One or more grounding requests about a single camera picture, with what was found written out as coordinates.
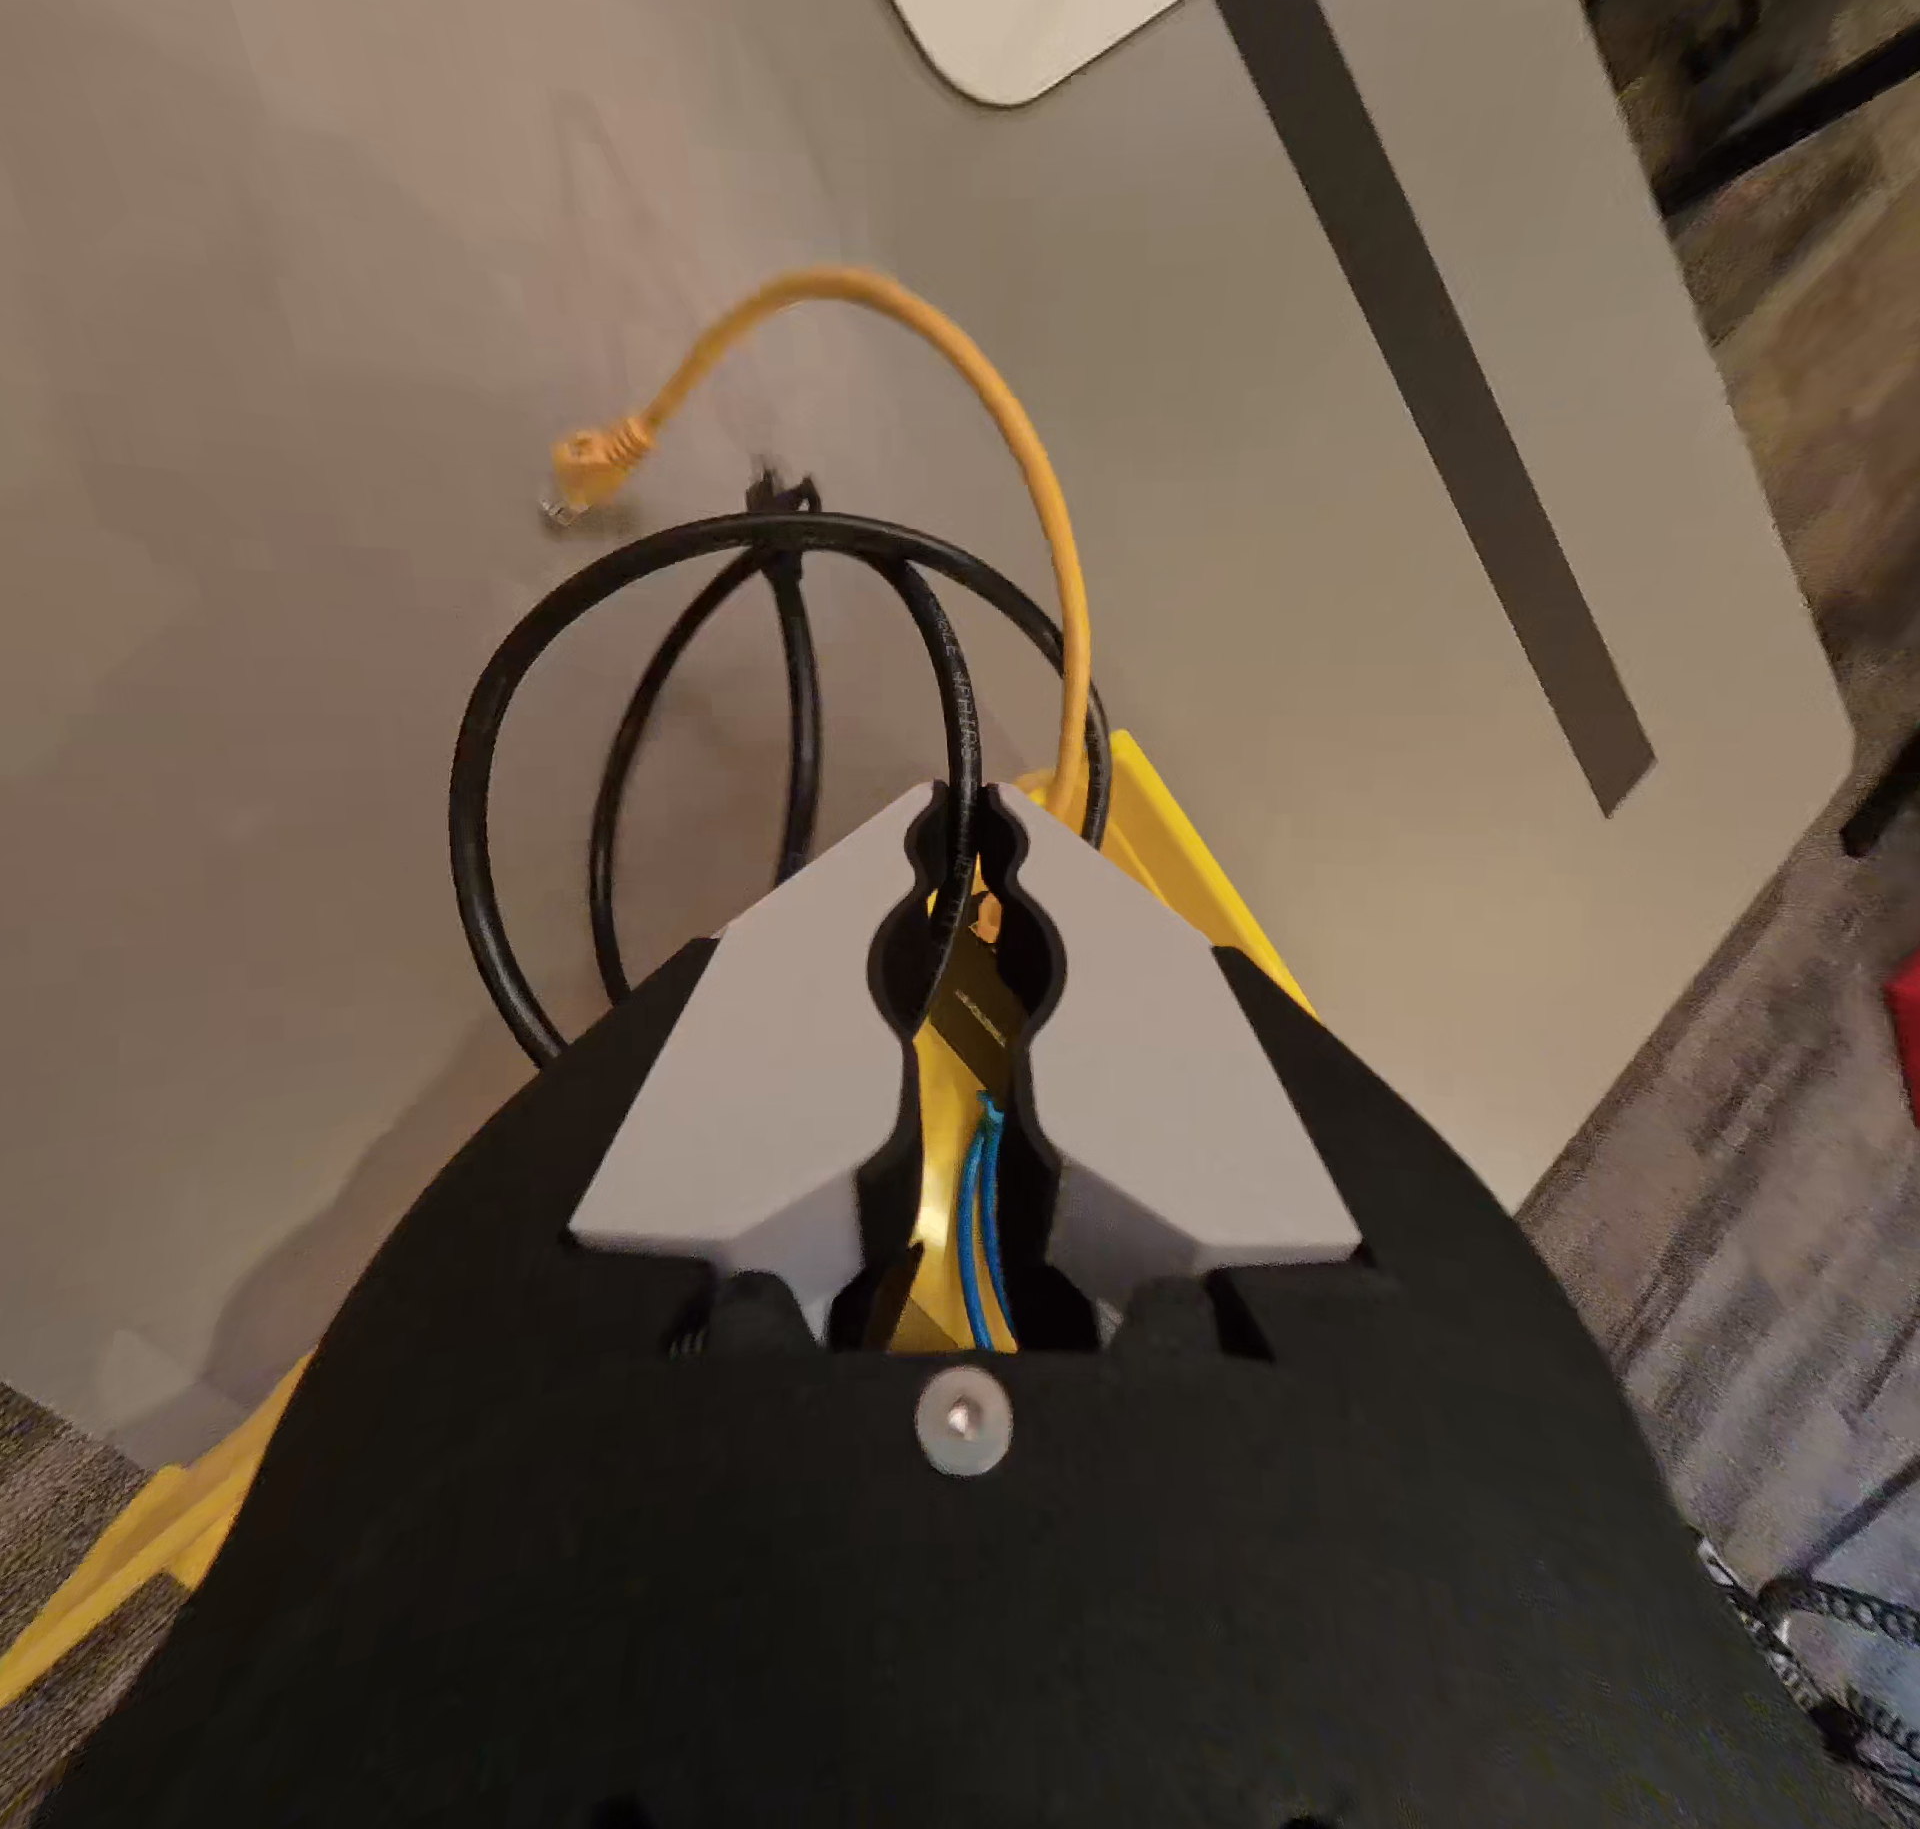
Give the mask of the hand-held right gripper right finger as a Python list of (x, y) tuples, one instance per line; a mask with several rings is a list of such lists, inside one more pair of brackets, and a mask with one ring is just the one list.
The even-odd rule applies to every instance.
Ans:
[(1097, 1306), (1157, 1276), (1359, 1245), (1214, 939), (1008, 786), (981, 800), (1018, 1125), (1052, 1185), (1045, 1264)]

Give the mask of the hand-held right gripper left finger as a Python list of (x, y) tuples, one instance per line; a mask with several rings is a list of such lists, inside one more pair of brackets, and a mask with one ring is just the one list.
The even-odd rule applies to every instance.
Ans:
[(813, 1337), (917, 1220), (917, 1054), (948, 788), (917, 786), (709, 939), (566, 1230), (772, 1273)]

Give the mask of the black network switch box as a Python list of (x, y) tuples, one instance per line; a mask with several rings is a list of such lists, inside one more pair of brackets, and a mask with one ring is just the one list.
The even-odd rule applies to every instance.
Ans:
[(974, 1089), (1008, 1102), (1016, 1047), (1027, 1028), (1027, 1003), (1000, 974), (995, 945), (960, 927), (948, 949), (939, 987), (929, 1006), (929, 1028), (974, 1077)]

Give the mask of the yellow plastic bin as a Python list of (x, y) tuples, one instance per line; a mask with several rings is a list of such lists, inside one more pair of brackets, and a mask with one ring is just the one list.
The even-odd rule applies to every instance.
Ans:
[[(1295, 1003), (1307, 1003), (1255, 913), (1132, 734), (1115, 734), (1115, 800), (1101, 856), (1214, 949), (1242, 950)], [(912, 1047), (924, 1133), (920, 1209), (912, 1226), (920, 1264), (902, 1317), (886, 1337), (886, 1350), (970, 1350), (956, 1197), (962, 1153), (981, 1124), (974, 1095), (988, 1090), (988, 1080), (948, 1047), (935, 1027), (924, 1027)], [(173, 1586), (179, 1592), (196, 1592), (207, 1582), (307, 1368), (310, 1355), (304, 1355), (207, 1458), (159, 1467), (104, 1533), (98, 1533), (65, 1582), (39, 1597), (35, 1614), (5, 1649), (5, 1706), (26, 1696), (26, 1689), (83, 1649), (91, 1635), (110, 1626), (110, 1618), (151, 1582)]]

